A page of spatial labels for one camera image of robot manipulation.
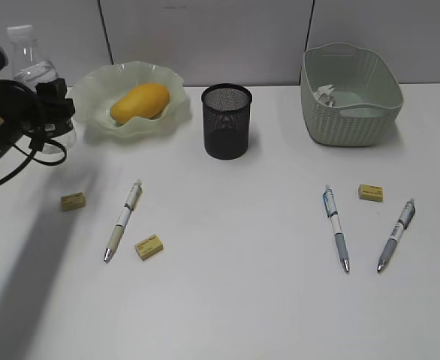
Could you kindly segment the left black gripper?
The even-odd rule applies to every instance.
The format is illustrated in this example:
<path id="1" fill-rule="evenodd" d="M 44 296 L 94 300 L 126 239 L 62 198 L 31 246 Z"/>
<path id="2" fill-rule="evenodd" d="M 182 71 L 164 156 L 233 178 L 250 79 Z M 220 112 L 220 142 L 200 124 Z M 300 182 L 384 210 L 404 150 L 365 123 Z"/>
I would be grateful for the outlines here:
<path id="1" fill-rule="evenodd" d="M 8 64 L 8 57 L 0 47 L 0 72 Z M 74 102 L 67 98 L 63 78 L 40 82 L 36 93 L 21 82 L 0 78 L 0 159 L 23 136 L 31 139 L 31 150 L 26 159 L 10 174 L 0 179 L 0 186 L 26 168 L 42 149 L 42 105 L 46 111 L 45 131 L 49 138 L 63 136 L 74 129 Z"/>

